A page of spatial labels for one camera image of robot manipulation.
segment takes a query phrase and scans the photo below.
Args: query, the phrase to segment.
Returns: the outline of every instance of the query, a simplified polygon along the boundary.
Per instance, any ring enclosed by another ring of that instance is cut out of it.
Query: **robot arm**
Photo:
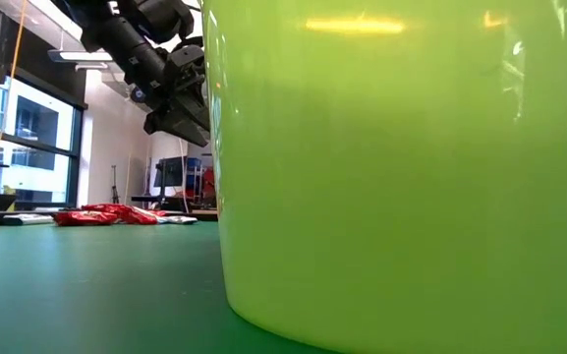
[[[205,80],[201,37],[194,30],[190,7],[180,0],[118,0],[119,14],[108,1],[52,0],[83,29],[89,52],[103,48],[135,84],[133,100],[152,109],[145,119],[148,134],[163,131],[204,147],[198,126],[210,130],[201,87]],[[146,38],[163,43],[178,35],[182,42],[168,52]]]

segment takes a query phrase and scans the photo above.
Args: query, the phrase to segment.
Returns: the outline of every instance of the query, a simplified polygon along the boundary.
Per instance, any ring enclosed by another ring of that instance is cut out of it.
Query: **glass window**
[[[18,202],[65,203],[70,157],[0,141],[0,193],[15,190]]]
[[[4,133],[70,150],[74,125],[74,107],[36,88],[10,78],[0,86],[0,130],[5,101],[10,95]]]

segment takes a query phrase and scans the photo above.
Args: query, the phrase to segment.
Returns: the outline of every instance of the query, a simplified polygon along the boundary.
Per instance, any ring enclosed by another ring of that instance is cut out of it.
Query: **lime green container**
[[[203,14],[238,314],[343,352],[567,354],[567,1]]]

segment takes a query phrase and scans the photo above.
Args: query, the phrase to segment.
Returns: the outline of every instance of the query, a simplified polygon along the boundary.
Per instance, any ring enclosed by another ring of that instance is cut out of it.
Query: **green table surface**
[[[217,223],[0,227],[0,353],[326,353],[226,303]]]

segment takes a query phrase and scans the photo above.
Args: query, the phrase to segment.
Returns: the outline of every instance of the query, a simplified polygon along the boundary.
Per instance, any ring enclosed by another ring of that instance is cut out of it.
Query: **red object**
[[[54,215],[58,226],[112,225],[117,219],[114,213],[99,211],[67,211]]]
[[[156,216],[165,215],[163,211],[145,211],[134,206],[113,204],[83,206],[83,210],[110,212],[116,214],[125,223],[134,225],[156,225],[158,223]]]

